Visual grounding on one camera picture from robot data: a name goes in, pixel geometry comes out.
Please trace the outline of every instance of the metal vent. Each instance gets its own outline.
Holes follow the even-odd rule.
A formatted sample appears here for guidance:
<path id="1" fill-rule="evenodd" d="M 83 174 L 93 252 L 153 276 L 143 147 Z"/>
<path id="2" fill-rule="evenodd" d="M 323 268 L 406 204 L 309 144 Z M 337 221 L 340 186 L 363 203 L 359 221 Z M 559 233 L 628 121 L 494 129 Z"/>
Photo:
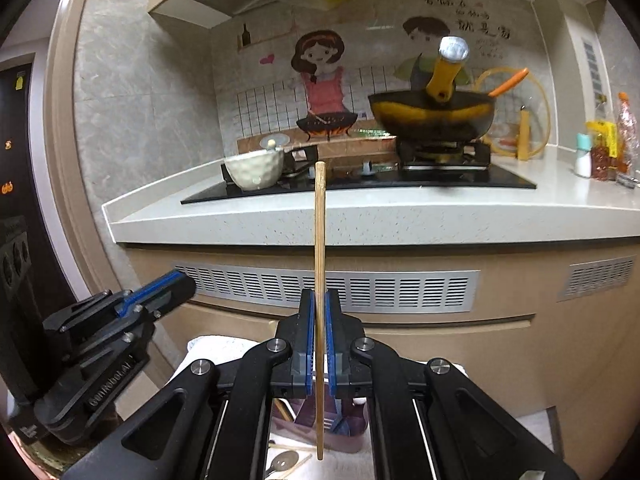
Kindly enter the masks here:
<path id="1" fill-rule="evenodd" d="M 176 262 L 191 276 L 197 292 L 214 298 L 297 308 L 303 288 L 314 288 L 311 270 L 265 269 Z M 330 270 L 345 312 L 381 314 L 469 312 L 479 270 L 443 272 L 351 272 Z"/>
<path id="2" fill-rule="evenodd" d="M 626 285 L 635 259 L 635 256 L 628 256 L 569 266 L 569 279 L 558 301 L 572 300 L 615 286 Z"/>

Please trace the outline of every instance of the ceramic bowl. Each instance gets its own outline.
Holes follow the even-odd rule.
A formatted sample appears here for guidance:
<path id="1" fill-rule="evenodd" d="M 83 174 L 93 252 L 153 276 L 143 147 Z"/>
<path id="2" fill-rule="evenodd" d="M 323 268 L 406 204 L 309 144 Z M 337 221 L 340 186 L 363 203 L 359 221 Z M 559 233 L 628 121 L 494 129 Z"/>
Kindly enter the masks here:
<path id="1" fill-rule="evenodd" d="M 258 150 L 229 156 L 225 159 L 226 170 L 240 189 L 256 191 L 273 186 L 282 174 L 284 150 Z"/>

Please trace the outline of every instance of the gas stove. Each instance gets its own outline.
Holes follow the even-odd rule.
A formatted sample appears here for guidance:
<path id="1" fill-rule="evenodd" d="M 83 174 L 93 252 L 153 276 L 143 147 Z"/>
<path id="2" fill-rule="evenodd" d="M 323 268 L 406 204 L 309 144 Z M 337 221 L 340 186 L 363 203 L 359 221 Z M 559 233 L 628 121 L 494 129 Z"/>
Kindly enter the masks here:
<path id="1" fill-rule="evenodd" d="M 482 171 L 491 164 L 484 142 L 412 142 L 396 139 L 399 165 L 405 171 Z"/>
<path id="2" fill-rule="evenodd" d="M 310 168 L 283 176 L 274 186 L 258 191 L 243 191 L 233 183 L 223 167 L 225 181 L 209 187 L 181 201 L 182 204 L 262 196 L 272 194 L 313 191 L 314 179 Z M 373 189 L 385 187 L 507 187 L 536 189 L 536 184 L 511 171 L 491 164 L 480 166 L 468 157 L 459 164 L 414 160 L 411 164 L 371 164 L 365 161 L 357 168 L 329 167 L 327 190 Z"/>

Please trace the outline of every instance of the black stovetop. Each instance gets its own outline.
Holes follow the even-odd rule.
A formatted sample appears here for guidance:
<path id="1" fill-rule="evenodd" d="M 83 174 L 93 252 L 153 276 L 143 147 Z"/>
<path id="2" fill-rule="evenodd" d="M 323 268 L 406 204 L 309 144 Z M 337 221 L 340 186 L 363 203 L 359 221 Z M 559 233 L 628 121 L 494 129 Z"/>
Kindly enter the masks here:
<path id="1" fill-rule="evenodd" d="M 371 189 L 375 187 L 511 187 L 536 189 L 536 185 L 529 180 L 517 176 L 500 166 L 490 164 L 485 170 L 429 170 L 429 171 L 377 171 L 371 176 L 363 176 L 354 171 L 346 176 L 329 178 L 327 190 L 332 189 Z M 297 191 L 313 191 L 314 181 L 307 173 L 296 178 L 283 178 L 274 186 L 258 191 L 243 191 L 235 184 L 221 182 L 204 191 L 196 193 L 181 204 L 208 202 L 225 198 L 242 196 L 261 196 Z"/>

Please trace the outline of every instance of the marble wall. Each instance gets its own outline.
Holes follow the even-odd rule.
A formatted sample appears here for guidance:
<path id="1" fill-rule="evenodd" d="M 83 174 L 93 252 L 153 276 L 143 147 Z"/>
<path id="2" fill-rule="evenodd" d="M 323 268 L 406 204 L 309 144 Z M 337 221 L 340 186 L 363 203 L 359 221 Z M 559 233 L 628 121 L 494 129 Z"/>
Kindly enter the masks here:
<path id="1" fill-rule="evenodd" d="M 138 279 L 111 242 L 100 206 L 223 155 L 209 31 L 147 0 L 87 0 L 74 75 L 76 137 L 87 197 L 122 286 Z"/>
<path id="2" fill-rule="evenodd" d="M 626 92 L 631 109 L 640 117 L 640 49 L 609 2 L 595 2 L 588 10 L 602 46 L 614 110 L 618 92 Z"/>
<path id="3" fill-rule="evenodd" d="M 314 30 L 333 30 L 344 41 L 344 53 L 335 62 L 344 68 L 343 104 L 361 118 L 372 118 L 367 96 L 407 88 L 408 82 L 396 77 L 398 68 L 421 52 L 437 53 L 436 41 L 429 46 L 432 52 L 425 54 L 424 45 L 409 38 L 403 24 L 412 16 L 443 20 L 451 34 L 464 37 L 471 49 L 467 68 L 472 76 L 495 66 L 527 66 L 548 99 L 553 99 L 545 45 L 528 1 L 348 0 L 328 12 L 278 2 L 212 31 L 213 79 L 225 154 L 238 152 L 239 138 L 295 128 L 296 120 L 306 116 L 305 87 L 291 59 L 299 38 Z M 240 47 L 244 26 L 251 44 Z M 555 139 L 552 132 L 550 142 Z"/>

